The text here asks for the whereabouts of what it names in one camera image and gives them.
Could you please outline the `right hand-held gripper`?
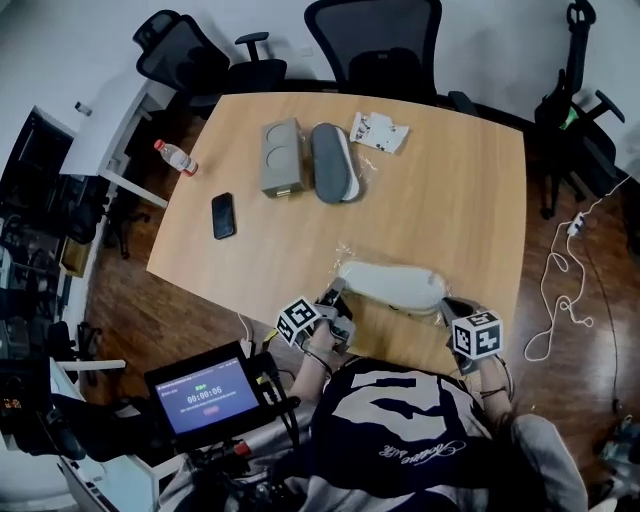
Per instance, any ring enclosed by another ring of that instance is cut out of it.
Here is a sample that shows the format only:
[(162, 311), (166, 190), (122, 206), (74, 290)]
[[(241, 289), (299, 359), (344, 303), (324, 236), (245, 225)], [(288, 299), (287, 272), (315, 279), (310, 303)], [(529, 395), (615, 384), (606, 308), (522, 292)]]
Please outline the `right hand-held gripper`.
[(440, 305), (449, 331), (447, 347), (462, 375), (477, 370), (477, 362), (503, 350), (503, 321), (476, 302), (445, 297)]

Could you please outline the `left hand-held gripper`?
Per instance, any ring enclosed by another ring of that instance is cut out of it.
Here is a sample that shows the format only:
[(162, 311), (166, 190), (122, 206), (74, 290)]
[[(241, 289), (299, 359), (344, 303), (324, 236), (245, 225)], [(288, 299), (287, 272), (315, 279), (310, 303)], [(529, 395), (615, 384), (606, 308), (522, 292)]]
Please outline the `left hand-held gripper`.
[(315, 302), (301, 296), (285, 306), (276, 322), (276, 329), (284, 341), (289, 346), (302, 349), (305, 341), (312, 337), (315, 324), (325, 321), (334, 337), (333, 350), (337, 354), (344, 354), (350, 348), (356, 332), (353, 314), (342, 299), (345, 285), (343, 278), (335, 277)]

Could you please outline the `person's left hand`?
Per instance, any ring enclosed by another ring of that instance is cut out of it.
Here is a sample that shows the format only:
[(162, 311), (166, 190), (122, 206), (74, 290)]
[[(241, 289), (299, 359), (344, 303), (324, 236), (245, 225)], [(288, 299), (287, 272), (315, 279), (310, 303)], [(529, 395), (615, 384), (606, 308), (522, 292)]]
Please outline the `person's left hand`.
[(316, 324), (314, 333), (307, 345), (307, 350), (325, 363), (328, 363), (333, 354), (334, 337), (329, 324), (320, 321)]

